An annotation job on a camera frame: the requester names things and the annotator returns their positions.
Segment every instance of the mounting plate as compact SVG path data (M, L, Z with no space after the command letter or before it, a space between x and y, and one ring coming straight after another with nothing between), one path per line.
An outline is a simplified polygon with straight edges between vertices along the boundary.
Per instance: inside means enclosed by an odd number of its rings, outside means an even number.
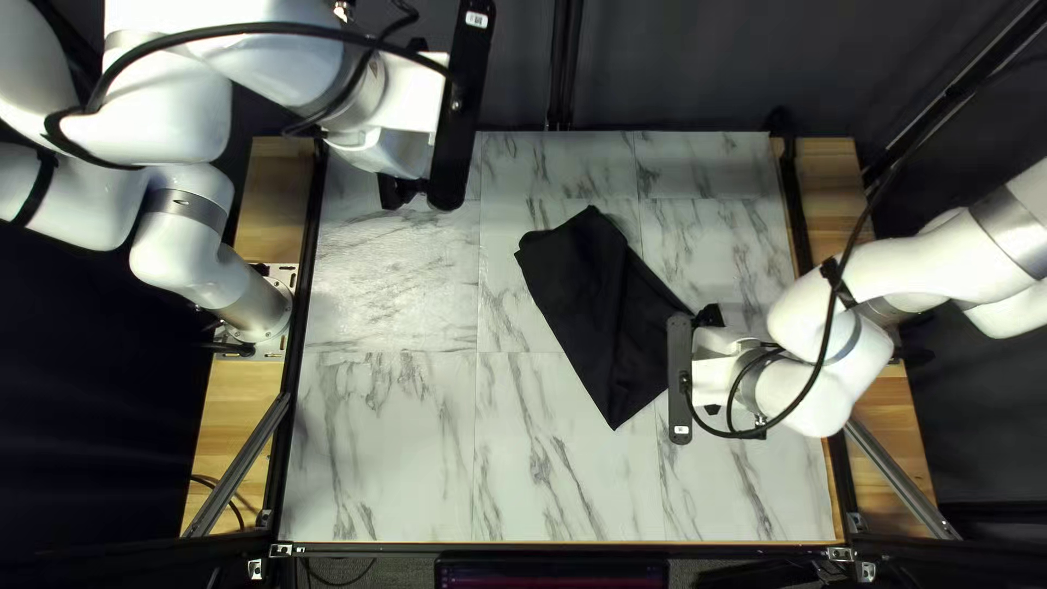
M298 286L298 264L266 263L263 265L269 271L266 279L281 290L285 288L290 290L293 296L294 289ZM254 344L254 356L252 357L244 358L237 354L218 353L215 355L215 360L229 362L284 362L284 357L287 356L287 340L290 337L290 329L291 324L288 323L280 334L264 342ZM224 324L215 330L215 342L240 343L232 336L231 330Z

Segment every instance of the dark background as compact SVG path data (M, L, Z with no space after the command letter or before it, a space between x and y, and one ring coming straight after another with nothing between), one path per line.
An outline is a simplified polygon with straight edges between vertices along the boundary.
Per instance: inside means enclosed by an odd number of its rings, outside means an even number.
M540 128L553 0L496 0L482 124ZM359 0L376 29L396 16ZM446 50L456 0L416 0L423 36ZM784 105L804 135L850 135L869 162L1024 1L605 0L586 3L578 128L755 130ZM103 44L102 0L53 0ZM1047 36L1024 55L1047 52ZM911 234L1047 155L1047 68L984 90L909 163L875 216ZM243 185L249 140L288 115L238 89L217 162ZM9 137L0 133L0 137ZM174 537L208 359L190 347L184 302L133 278L126 247L87 253L0 226L0 499L22 550ZM943 308L907 330L937 359L910 370L938 498L1047 499L1047 335L994 342Z

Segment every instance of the metal rod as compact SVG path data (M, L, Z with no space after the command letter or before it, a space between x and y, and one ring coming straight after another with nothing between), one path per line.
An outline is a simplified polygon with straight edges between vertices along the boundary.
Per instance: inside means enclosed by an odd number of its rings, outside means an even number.
M938 540L963 540L949 524L941 512L931 503L916 486L916 483L901 470L901 467L898 467L898 463L891 458L891 455L879 445L875 436L865 429L865 426L851 418L844 426L844 432L872 460L872 463L883 473L884 478L887 479L906 507L931 530L935 538Z
M563 82L560 92L563 96L561 115L564 130L570 130L575 123L575 74L578 71L578 52L582 38L582 14L584 0L572 0L567 25L567 46L563 54Z
M229 468L225 470L222 479L215 485L215 490L210 492L196 517L193 518L193 522L190 523L182 538L201 538L210 534L219 516L222 515L222 511L225 509L225 505L232 498L232 494L237 492L237 488L244 480L247 471L254 463L254 459L265 448L266 440L276 430L276 426L287 413L291 397L288 393L282 393L272 402L265 415L262 416L262 421L254 427L254 431L251 432L243 448L232 459Z
M563 60L567 45L571 0L556 0L553 7L553 39L549 50L549 108L545 130L558 130L563 121Z
M952 118L963 104L971 99L973 94L962 100L957 100L957 97L964 95L971 89L977 91L979 84L1000 71L1025 49L1044 29L1045 23L1047 23L1047 3L1042 0L1031 0L1025 9L1015 17L953 82L890 141L883 153L862 169L865 184L873 185L903 154L918 146L914 144L917 139L922 143L933 136L942 123ZM926 136L923 136L925 131L929 131Z

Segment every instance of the table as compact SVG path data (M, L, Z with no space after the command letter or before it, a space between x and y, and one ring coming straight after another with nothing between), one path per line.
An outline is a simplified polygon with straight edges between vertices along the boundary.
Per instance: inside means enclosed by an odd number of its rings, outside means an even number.
M685 303L762 336L793 279L766 134L478 140L451 212L380 210L374 175L331 160L280 538L832 541L819 440L677 447L665 395L611 431L513 258L595 204Z
M279 139L259 139L257 144L262 146L268 146L267 143L272 141L279 141ZM260 149L255 149L255 155L260 155L259 158L252 157L252 166L250 176L258 176L259 171L272 168L271 162L273 161L271 157L271 148L266 149L264 153L260 153ZM842 244L837 245L833 240L839 241L841 239L841 233L846 234L846 230L849 230L850 223L853 222L853 217L856 216L856 210L851 210L854 208L854 196L861 198L861 184L857 179L857 164L853 152L853 143L848 139L802 139L800 141L799 158L798 162L800 165L800 177L801 184L803 186L804 197L805 197L805 208L807 209L808 223L811 229L811 240L814 247L816 249L816 257L818 257L820 244L827 244L828 250L839 249ZM259 186L268 185L268 182L259 183ZM245 198L245 206L251 201L254 194L252 190L248 190L248 195ZM298 194L298 199L292 198L293 194L283 194L281 198L283 202L300 202L302 194ZM808 206L811 202L811 196L814 196L814 208ZM265 226L270 226L273 224L280 225L281 223L273 223L270 219L263 223ZM241 232L243 234L244 220L241 220ZM238 239L238 248L242 248L244 244ZM238 367L233 370L226 370L225 367L229 363L217 363L216 371L221 377L224 372L236 372L238 375L244 375L244 378L248 378L247 375L251 372L248 368L250 366L259 365L236 365ZM255 381L261 381L265 377L257 378ZM259 409L264 411L266 405L271 401L271 395L274 394L276 388L279 387L279 375L271 380L269 384L268 397L265 394L259 395L258 389L262 389L261 383L258 387L254 387L254 401L247 401L247 399L240 393L236 392L237 386L232 385L237 382L236 379L218 379L217 381L213 379L210 390L208 391L207 398L207 409L205 410L206 415L215 414L216 407L222 407L223 400L228 401L229 399L236 399L237 403L243 406L248 403L255 403L259 405ZM893 386L890 391L897 391L898 389L904 389L900 392L892 392L889 397L888 403L881 403L881 395L877 394L877 386L864 398L861 405L870 405L874 409L878 407L879 412L873 412L873 415L887 415L892 416L892 421L896 421L896 416L908 416L908 422L914 423L911 403L908 402L908 388L905 386L904 379L894 378L892 380L894 384L900 384L900 387ZM239 387L241 391L245 389L244 386ZM206 427L201 432L201 450L198 451L198 466L203 466L204 469L197 468L197 472L207 471L208 474L215 476L220 475L222 469L221 453L222 449L226 449L226 456L224 463L228 462L231 455L235 454L239 445L242 443L243 438L246 437L246 432L249 432L250 428L253 426L254 422L245 418L244 424L240 425L239 428L232 428L228 424L228 420L222 422L220 428L208 428ZM881 430L876 425L871 426L872 429L879 434ZM895 428L893 436L889 436L883 439L885 445L892 451L895 458L903 462L903 466L909 471L910 475L918 482L929 481L926 471L926 462L922 460L922 454L919 450L919 435L915 428L898 427ZM904 512L898 512L897 501L894 500L893 495L889 490L883 485L873 481L871 477L862 477L861 471L861 459L852 458L852 463L855 465L855 479L857 493L860 498L860 504L863 507L863 512L867 516L875 515L882 513L884 518L883 521L892 526L906 526L905 520L911 520L908 515ZM873 493L866 493L866 490L872 490ZM252 497L253 488L250 488L246 493L245 489L241 488L241 493L248 496L255 504L261 503L261 493L257 494L257 497ZM887 505L886 508L881 508L881 505ZM188 516L191 516L193 511L187 509ZM836 536L840 537L840 524L839 516L834 517L834 528ZM877 529L879 522L876 518L870 517L870 524L874 530ZM223 518L225 529L231 529L229 522Z

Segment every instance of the black metal frame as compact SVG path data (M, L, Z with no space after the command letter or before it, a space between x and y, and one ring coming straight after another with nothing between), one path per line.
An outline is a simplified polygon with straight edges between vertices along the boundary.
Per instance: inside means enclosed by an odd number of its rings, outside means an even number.
M555 0L549 54L547 131L566 131L574 126L575 73L578 70L583 13L583 0Z

